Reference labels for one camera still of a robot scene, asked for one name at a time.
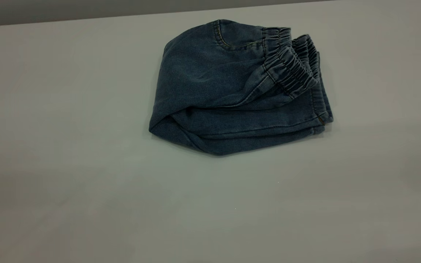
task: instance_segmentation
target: elastic waistband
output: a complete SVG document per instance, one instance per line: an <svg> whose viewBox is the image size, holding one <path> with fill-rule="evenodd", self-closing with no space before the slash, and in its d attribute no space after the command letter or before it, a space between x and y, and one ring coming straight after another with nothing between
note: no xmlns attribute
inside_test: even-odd
<svg viewBox="0 0 421 263"><path fill-rule="evenodd" d="M264 69L292 99L319 85L318 52L309 35L291 38L290 28L263 29Z"/></svg>

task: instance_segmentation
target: pocket seam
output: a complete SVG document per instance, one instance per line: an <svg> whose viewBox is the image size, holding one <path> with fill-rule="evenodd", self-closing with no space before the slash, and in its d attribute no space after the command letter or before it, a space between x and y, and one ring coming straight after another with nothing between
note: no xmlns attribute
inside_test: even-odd
<svg viewBox="0 0 421 263"><path fill-rule="evenodd" d="M220 21L221 19L214 21L214 33L215 33L214 35L216 37L217 43L221 47L227 50L242 50L242 49L246 49L248 47L256 46L257 44L262 43L262 41L254 41L254 42L248 43L246 45L241 45L241 46L233 46L233 45L228 44L227 42L225 42L224 37L222 36L222 31L220 29Z"/></svg>

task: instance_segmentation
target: jeans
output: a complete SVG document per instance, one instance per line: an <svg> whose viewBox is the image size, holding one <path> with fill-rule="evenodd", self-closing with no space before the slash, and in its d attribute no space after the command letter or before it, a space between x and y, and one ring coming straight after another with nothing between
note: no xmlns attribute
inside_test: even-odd
<svg viewBox="0 0 421 263"><path fill-rule="evenodd" d="M149 131L227 155L322 133L332 121L309 35L217 20L165 46Z"/></svg>

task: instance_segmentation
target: gray wall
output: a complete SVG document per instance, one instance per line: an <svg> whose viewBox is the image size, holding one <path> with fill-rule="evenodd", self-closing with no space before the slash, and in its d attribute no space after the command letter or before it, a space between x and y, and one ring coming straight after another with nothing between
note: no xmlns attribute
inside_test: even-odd
<svg viewBox="0 0 421 263"><path fill-rule="evenodd" d="M319 0L0 0L0 25Z"/></svg>

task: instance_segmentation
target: gray surface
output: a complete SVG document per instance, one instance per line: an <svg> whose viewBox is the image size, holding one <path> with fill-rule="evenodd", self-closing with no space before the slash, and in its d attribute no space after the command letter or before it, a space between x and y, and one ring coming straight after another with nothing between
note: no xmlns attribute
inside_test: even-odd
<svg viewBox="0 0 421 263"><path fill-rule="evenodd" d="M0 25L323 0L0 0Z"/></svg>
<svg viewBox="0 0 421 263"><path fill-rule="evenodd" d="M216 158L147 131L165 44L309 33L334 122ZM0 263L421 263L421 1L0 27Z"/></svg>

